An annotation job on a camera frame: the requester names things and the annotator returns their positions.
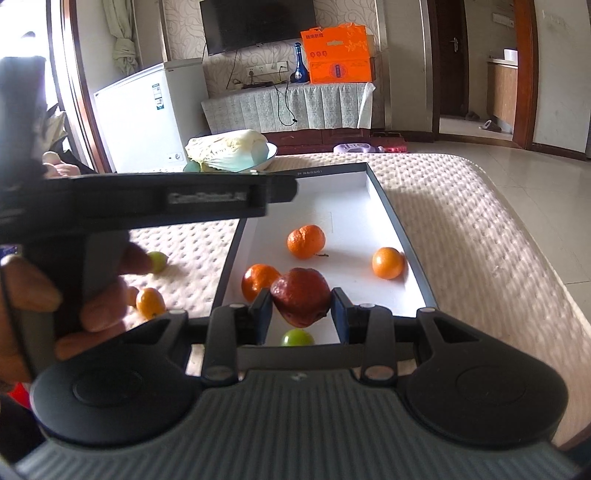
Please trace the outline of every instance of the blue bottle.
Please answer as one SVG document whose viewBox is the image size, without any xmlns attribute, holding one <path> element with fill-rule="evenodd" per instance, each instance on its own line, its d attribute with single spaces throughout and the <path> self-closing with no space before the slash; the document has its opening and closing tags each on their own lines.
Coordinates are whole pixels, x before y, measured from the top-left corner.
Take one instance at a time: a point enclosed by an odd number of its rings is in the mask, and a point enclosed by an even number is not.
<svg viewBox="0 0 591 480">
<path fill-rule="evenodd" d="M 300 42 L 296 42 L 294 44 L 294 48 L 295 48 L 295 59 L 296 59 L 296 64 L 295 64 L 295 72 L 294 72 L 294 83 L 305 83 L 305 82 L 309 82 L 310 81 L 310 73 L 308 72 L 308 69 L 306 68 L 306 65 L 304 65 L 304 59 L 301 56 L 301 43 Z"/>
</svg>

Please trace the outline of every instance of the cardboard tray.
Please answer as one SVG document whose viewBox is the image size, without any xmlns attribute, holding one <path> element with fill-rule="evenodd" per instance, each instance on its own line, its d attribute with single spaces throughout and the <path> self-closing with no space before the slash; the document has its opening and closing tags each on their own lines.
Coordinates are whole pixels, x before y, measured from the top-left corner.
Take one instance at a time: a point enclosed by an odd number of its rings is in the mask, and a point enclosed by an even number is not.
<svg viewBox="0 0 591 480">
<path fill-rule="evenodd" d="M 239 221 L 213 307 L 245 301 L 242 276 L 256 263 L 272 265 L 281 273 L 294 267 L 315 268 L 330 288 L 341 287 L 354 304 L 382 305 L 394 315 L 414 317 L 421 307 L 437 307 L 404 228 L 367 163 L 283 173 L 297 175 L 297 196 L 290 203 L 270 204 L 265 217 Z M 289 233 L 308 224 L 324 231 L 321 253 L 328 257 L 298 260 L 287 249 Z M 383 280 L 374 275 L 371 259 L 380 247 L 404 253 L 408 265 L 401 277 Z M 279 346 L 292 328 L 274 307 L 265 346 Z M 316 345 L 339 343 L 330 312 L 306 330 Z"/>
</svg>

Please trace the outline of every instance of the tablecloth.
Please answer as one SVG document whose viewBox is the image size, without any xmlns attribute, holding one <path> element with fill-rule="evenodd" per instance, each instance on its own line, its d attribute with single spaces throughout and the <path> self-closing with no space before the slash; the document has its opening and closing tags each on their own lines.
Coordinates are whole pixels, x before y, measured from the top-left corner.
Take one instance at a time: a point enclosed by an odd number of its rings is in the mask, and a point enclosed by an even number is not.
<svg viewBox="0 0 591 480">
<path fill-rule="evenodd" d="M 394 206 L 439 308 L 551 365 L 569 389 L 554 438 L 561 445 L 591 423 L 591 326 L 525 226 L 486 174 L 443 154 L 308 154 L 277 157 L 269 170 L 366 161 Z M 237 220 L 132 232 L 170 256 L 151 286 L 169 308 L 210 312 Z M 128 326 L 141 319 L 126 318 Z M 193 356 L 189 370 L 198 369 Z"/>
<path fill-rule="evenodd" d="M 290 83 L 239 90 L 204 100 L 202 107 L 213 134 L 245 128 L 261 133 L 307 128 L 371 128 L 374 90 L 371 82 Z"/>
</svg>

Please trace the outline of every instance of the purple toy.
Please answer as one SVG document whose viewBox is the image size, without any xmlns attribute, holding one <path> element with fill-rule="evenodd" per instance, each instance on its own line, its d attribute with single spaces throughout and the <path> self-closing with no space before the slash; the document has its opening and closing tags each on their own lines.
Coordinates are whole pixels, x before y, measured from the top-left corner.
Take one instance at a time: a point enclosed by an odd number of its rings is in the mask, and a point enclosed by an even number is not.
<svg viewBox="0 0 591 480">
<path fill-rule="evenodd" d="M 368 143 L 341 143 L 333 149 L 334 153 L 384 153 L 382 147 L 373 147 Z"/>
</svg>

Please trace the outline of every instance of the white refrigerator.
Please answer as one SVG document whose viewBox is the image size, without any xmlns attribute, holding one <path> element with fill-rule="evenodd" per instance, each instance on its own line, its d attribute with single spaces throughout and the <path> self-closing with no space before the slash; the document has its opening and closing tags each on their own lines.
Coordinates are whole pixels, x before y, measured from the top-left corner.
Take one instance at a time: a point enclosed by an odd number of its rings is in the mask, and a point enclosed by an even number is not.
<svg viewBox="0 0 591 480">
<path fill-rule="evenodd" d="M 201 59 L 174 60 L 95 93 L 100 134 L 118 173 L 183 171 L 189 139 L 209 135 Z"/>
</svg>

